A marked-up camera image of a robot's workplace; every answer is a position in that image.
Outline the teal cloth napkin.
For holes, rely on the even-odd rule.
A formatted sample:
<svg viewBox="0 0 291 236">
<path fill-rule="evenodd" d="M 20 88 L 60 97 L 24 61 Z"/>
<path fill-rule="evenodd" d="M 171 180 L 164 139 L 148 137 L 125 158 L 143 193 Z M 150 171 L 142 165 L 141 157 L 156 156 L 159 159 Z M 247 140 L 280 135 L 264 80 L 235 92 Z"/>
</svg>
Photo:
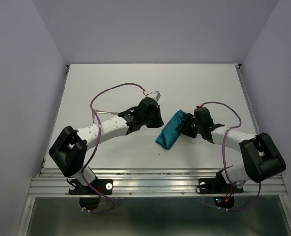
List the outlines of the teal cloth napkin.
<svg viewBox="0 0 291 236">
<path fill-rule="evenodd" d="M 177 128 L 185 120 L 186 115 L 187 113 L 184 111 L 178 110 L 158 135 L 155 142 L 165 150 L 170 150 L 181 134 L 181 131 L 178 131 Z"/>
</svg>

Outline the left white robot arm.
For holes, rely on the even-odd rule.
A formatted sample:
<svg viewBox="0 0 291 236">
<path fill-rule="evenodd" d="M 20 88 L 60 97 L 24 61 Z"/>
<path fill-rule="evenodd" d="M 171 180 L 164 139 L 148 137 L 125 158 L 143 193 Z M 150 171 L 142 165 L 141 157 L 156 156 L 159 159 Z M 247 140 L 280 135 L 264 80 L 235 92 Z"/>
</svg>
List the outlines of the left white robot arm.
<svg viewBox="0 0 291 236">
<path fill-rule="evenodd" d="M 73 129 L 65 127 L 49 149 L 49 155 L 64 177 L 72 177 L 71 194 L 112 194 L 113 181 L 98 180 L 94 172 L 84 163 L 87 151 L 110 139 L 126 136 L 141 127 L 160 128 L 164 122 L 158 104 L 159 93 L 152 92 L 138 106 L 118 113 L 98 125 Z"/>
</svg>

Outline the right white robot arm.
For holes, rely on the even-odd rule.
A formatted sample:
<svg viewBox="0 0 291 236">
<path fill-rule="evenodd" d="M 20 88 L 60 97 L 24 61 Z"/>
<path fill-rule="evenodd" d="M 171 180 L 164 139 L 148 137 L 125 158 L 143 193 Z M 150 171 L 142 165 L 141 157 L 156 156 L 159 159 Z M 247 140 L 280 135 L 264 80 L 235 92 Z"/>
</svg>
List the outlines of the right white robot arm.
<svg viewBox="0 0 291 236">
<path fill-rule="evenodd" d="M 243 193 L 243 182 L 251 180 L 262 183 L 286 169 L 285 161 L 269 134 L 246 134 L 223 124 L 215 124 L 206 107 L 198 106 L 193 114 L 186 114 L 177 130 L 191 138 L 200 135 L 210 143 L 221 145 L 222 151 L 230 148 L 241 154 L 241 164 L 229 167 L 223 164 L 214 178 L 199 179 L 196 189 L 199 194 L 226 193 L 230 190 Z"/>
</svg>

